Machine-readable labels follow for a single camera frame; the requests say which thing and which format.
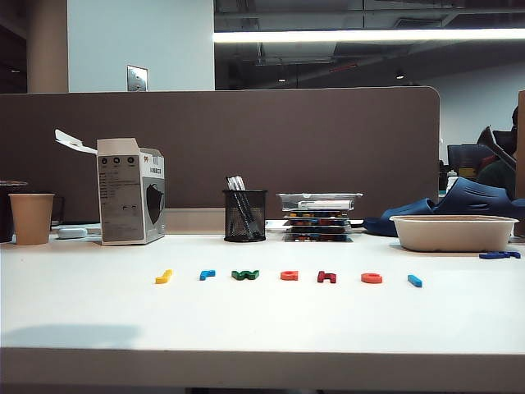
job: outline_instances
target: desk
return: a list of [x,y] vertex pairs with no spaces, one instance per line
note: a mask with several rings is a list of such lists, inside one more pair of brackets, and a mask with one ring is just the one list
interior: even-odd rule
[[[353,239],[2,245],[2,381],[525,391],[525,259]],[[168,268],[171,280],[154,285]],[[217,276],[201,282],[204,269]],[[231,277],[254,269],[255,281]],[[284,270],[299,281],[281,281]],[[317,283],[319,270],[337,283]],[[363,272],[384,283],[361,283]]]

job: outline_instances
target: ceiling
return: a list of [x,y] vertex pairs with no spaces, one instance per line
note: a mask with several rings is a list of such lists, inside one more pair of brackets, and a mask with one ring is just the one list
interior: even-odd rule
[[[525,27],[525,0],[215,0],[215,31]],[[0,93],[24,93],[25,2],[0,0]],[[217,89],[406,85],[525,60],[522,43],[216,44]],[[406,78],[397,80],[402,71]]]

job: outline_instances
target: fluorescent light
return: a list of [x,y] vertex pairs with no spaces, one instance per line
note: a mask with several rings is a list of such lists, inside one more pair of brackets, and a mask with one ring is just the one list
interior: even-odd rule
[[213,33],[216,43],[319,43],[367,41],[525,39],[525,29],[309,30]]

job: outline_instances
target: blue slipper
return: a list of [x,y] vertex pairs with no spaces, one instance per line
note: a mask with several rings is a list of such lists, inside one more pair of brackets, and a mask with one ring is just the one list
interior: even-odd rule
[[505,189],[458,178],[433,209],[435,215],[492,215],[525,218],[525,199],[511,201]]
[[365,218],[363,226],[380,236],[397,236],[395,224],[389,220],[394,215],[491,215],[507,218],[525,218],[525,199],[510,201],[503,188],[487,186],[458,178],[449,192],[434,204],[422,199],[399,208],[387,209],[380,218]]
[[395,215],[433,215],[434,203],[431,199],[420,199],[415,203],[398,208],[387,209],[380,218],[364,218],[363,226],[368,231],[379,236],[397,236],[395,224],[390,216]]

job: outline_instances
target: beige paper cup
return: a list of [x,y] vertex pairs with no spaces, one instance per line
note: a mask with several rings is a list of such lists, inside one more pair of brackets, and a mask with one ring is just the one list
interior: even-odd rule
[[49,242],[53,194],[9,194],[18,245]]

